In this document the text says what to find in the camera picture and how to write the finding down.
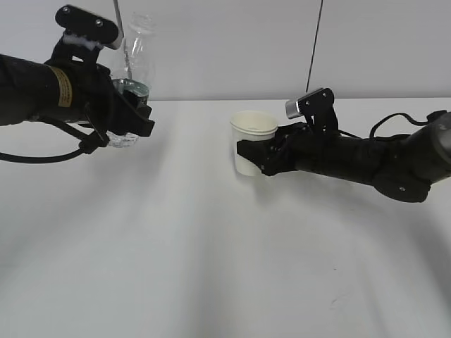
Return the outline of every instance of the black cable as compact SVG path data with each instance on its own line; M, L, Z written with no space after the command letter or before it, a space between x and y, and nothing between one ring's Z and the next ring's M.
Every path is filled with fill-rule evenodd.
M350 132L345 132L345 131L343 131L343 130L338 130L338 132L339 132L340 134L343 134L343 135L352 137L352 138L354 138L354 139L361 139L361 137L358 137L358 136L356 136L356 135L354 135L354 134L351 134Z
M82 140L87 136L84 132L81 132L78 129L71 127L67 123L57 120L55 118L49 118L44 116L39 118L38 121L45 123L47 125L53 125L54 127L57 127L58 129L64 132L67 132L70 136L74 136L79 140Z
M404 117L406 120L408 120L411 124L416 125L416 126L419 126L419 127L423 127L424 125L428 125L428 124L429 124L429 121L426 121L426 122L420 122L420 121L414 120L414 119L413 119L409 114L407 114L407 113L394 113L394 114L392 114L392 115L389 115L389 116L383 118L383 119L380 120L378 123L376 123L376 124L374 125L374 127L371 128L371 131L370 131L370 133L369 133L369 138L370 138L370 139L373 139L373 138L374 138L374 135L375 135L375 133L376 133L376 130L377 130L381 125L383 125L385 122L387 122L389 119L394 118L395 116L402 116L402 117Z
M315 59L316 43L318 41L318 33L319 33L319 24L321 22L321 14L323 13L323 3L324 3L324 0L321 0L321 5L319 7L319 14L318 14L318 22L316 23L315 41L313 43L313 50L311 51L309 77L307 78L307 88L305 89L306 93L309 92L309 88L310 88L311 70L313 69L313 62L314 62L314 59Z
M66 155L50 156L50 157L27 157L0 153L0 161L24 163L24 164L48 164L71 160L77 156L82 155L83 153L84 151L82 149L75 150L72 153Z

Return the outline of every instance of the tabletop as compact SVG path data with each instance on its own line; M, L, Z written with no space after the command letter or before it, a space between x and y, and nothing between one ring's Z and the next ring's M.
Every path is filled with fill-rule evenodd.
M309 173L241 177L230 116L284 101L157 101L149 139L0 163L0 337L451 337L451 180L423 204ZM337 100L365 136L451 99ZM380 134L411 132L393 119ZM39 123L0 151L67 153Z

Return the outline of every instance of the plastic bottle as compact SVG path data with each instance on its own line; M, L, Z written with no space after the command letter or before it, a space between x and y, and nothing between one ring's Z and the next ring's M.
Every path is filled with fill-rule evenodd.
M111 66L111 78L119 92L127 89L139 96L151 96L155 78L153 38L152 19L148 15L133 13L122 46L117 50ZM132 146L139 138L131 133L115 135L109 132L108 136L109 146L116 148Z

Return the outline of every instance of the yellow label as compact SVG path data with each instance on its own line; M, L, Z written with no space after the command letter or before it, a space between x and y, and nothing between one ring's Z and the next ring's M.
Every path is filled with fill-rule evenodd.
M72 84L70 83L69 77L61 69L56 67L50 67L53 70L59 83L59 102L60 107L70 107L72 104Z

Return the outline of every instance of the paper cup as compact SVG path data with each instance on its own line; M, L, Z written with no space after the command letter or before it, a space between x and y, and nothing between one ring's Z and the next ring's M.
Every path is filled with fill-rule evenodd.
M261 174L260 168L237 154L237 142L242 139L249 141L272 139L278 127L277 120L263 111L240 111L232 117L230 123L233 131L236 171L246 176Z

